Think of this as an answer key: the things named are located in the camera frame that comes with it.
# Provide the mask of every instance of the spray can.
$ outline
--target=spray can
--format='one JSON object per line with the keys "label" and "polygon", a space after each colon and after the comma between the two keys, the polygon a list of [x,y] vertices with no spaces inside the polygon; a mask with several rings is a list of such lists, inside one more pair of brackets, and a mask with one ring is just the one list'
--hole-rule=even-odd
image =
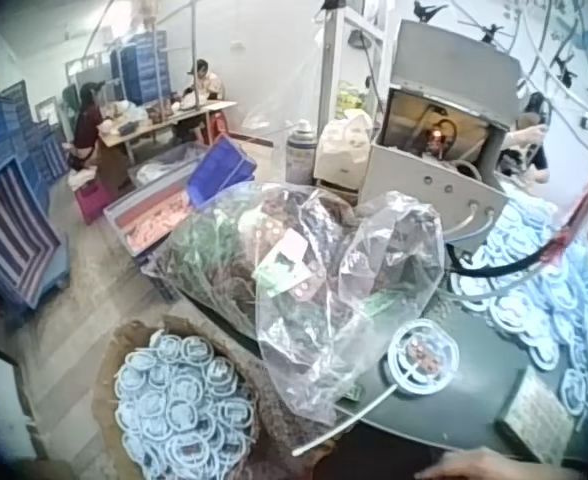
{"label": "spray can", "polygon": [[300,120],[296,129],[287,137],[285,153],[285,181],[298,185],[312,185],[314,159],[318,139],[312,125]]}

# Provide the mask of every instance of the pile of plastic rings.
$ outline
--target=pile of plastic rings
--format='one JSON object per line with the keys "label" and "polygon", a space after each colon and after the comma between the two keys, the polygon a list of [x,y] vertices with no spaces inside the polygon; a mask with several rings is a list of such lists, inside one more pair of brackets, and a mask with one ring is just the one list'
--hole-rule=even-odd
{"label": "pile of plastic rings", "polygon": [[201,337],[156,332],[114,383],[123,447],[146,479],[223,479],[254,438],[255,402]]}
{"label": "pile of plastic rings", "polygon": [[[507,265],[535,252],[554,230],[550,226],[556,207],[510,185],[510,200],[494,229],[471,259],[468,268]],[[511,284],[522,272],[497,278],[450,276],[457,295],[474,296]],[[562,349],[570,369],[565,373],[559,397],[567,410],[580,415],[588,403],[588,240],[579,235],[558,263],[544,267],[529,281],[504,296],[471,302],[460,300],[474,313],[489,313],[488,324],[506,340],[515,341],[543,371],[554,370]]]}

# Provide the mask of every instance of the metal machine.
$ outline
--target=metal machine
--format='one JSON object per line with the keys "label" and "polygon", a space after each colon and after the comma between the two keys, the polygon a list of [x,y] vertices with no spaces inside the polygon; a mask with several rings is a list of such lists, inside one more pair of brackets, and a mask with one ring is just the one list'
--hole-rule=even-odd
{"label": "metal machine", "polygon": [[397,190],[431,203],[446,241],[476,250],[507,202],[495,171],[520,78],[518,60],[490,45],[402,21],[359,201]]}

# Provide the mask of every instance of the workbench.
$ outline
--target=workbench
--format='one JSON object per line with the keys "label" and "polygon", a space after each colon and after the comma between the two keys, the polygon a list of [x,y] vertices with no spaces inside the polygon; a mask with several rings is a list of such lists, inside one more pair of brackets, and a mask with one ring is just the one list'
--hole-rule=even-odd
{"label": "workbench", "polygon": [[[235,330],[211,308],[190,301],[219,328],[246,350],[260,357],[256,341]],[[444,390],[424,397],[395,392],[363,418],[363,422],[392,435],[447,450],[472,449],[486,446],[514,456],[512,444],[499,435],[494,420],[508,401],[517,378],[530,365],[529,355],[514,342],[502,339],[490,328],[488,315],[471,315],[455,304],[445,319],[429,314],[459,346],[460,364],[456,376]],[[568,366],[566,349],[561,352],[558,366],[551,372],[537,370],[539,376],[557,392],[561,377]],[[361,375],[357,383],[364,389],[359,402],[342,399],[337,410],[355,415],[389,387],[387,361],[381,359]],[[588,422],[575,432],[565,458],[588,464]]]}
{"label": "workbench", "polygon": [[205,115],[205,123],[207,127],[207,134],[208,138],[212,138],[211,126],[210,126],[210,114],[220,112],[226,108],[236,106],[236,102],[227,102],[227,101],[208,101],[205,105],[200,107],[199,109],[192,109],[186,111],[179,111],[173,115],[170,115],[165,119],[165,121],[160,123],[155,123],[151,125],[143,125],[139,126],[136,131],[130,133],[129,135],[103,135],[100,134],[101,140],[106,147],[112,148],[116,147],[120,144],[125,144],[125,149],[127,151],[127,157],[132,165],[134,165],[134,153],[132,152],[132,147],[130,142],[132,140],[136,140],[137,138],[147,135],[149,133],[156,132],[158,130],[162,130],[164,128],[168,128],[172,125],[176,125],[178,122],[182,120],[187,120],[188,118],[197,117],[199,115]]}

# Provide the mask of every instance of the pink stool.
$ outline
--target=pink stool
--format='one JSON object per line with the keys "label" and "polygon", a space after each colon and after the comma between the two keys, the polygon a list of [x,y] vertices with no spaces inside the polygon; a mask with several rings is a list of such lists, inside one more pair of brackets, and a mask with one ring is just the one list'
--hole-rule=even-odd
{"label": "pink stool", "polygon": [[112,195],[98,179],[86,183],[74,195],[86,225],[100,217],[103,209],[112,203]]}

